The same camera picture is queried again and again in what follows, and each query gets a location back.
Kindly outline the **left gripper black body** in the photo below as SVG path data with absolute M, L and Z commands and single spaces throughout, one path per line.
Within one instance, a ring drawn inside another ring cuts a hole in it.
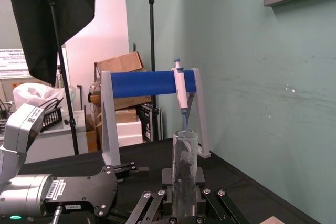
M 117 177 L 112 166 L 91 176 L 53 177 L 44 199 L 46 213 L 60 206 L 64 213 L 87 211 L 96 217 L 108 214 L 117 195 Z

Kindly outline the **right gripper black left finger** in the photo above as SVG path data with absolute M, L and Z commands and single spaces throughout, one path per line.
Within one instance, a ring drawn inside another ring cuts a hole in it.
M 144 191 L 126 223 L 174 223 L 172 216 L 172 169 L 162 170 L 161 188 Z

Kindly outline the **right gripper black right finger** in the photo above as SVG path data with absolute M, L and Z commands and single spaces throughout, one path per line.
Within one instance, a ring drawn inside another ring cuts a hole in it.
M 206 186 L 203 169 L 196 172 L 196 216 L 202 218 L 199 223 L 249 223 L 242 212 L 223 189 L 210 190 Z

